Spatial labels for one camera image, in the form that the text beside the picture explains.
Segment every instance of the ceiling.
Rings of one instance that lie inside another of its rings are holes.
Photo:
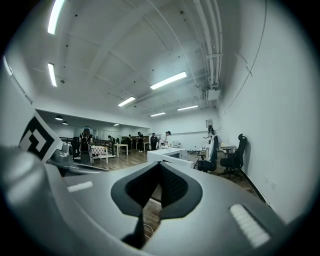
[[[97,120],[92,120],[87,118],[79,118],[76,116],[70,116],[65,114],[62,115],[63,121],[60,121],[60,120],[56,120],[56,116],[60,115],[59,113],[46,112],[41,110],[38,110],[37,113],[47,124],[64,126],[62,125],[62,122],[66,121],[69,127],[83,128],[85,126],[89,126],[95,130],[103,130],[106,127],[113,128],[115,125],[115,123],[111,123],[111,122],[97,121]],[[123,127],[124,127],[123,125],[117,125],[115,126],[114,130],[116,131]]]
[[[54,1],[43,1],[13,38],[8,63],[40,110],[50,110],[45,105],[56,101],[61,106],[63,102],[65,110],[77,106],[79,111],[98,111],[103,107],[118,115],[150,118],[192,105],[214,108],[215,101],[202,99],[210,63],[195,2],[66,0],[52,35],[48,22]],[[201,1],[214,49],[214,26],[206,3]],[[48,63],[54,64],[57,87],[51,84]],[[156,90],[150,88],[181,72],[187,77]],[[217,69],[212,72],[218,75]],[[132,96],[135,101],[118,106]]]

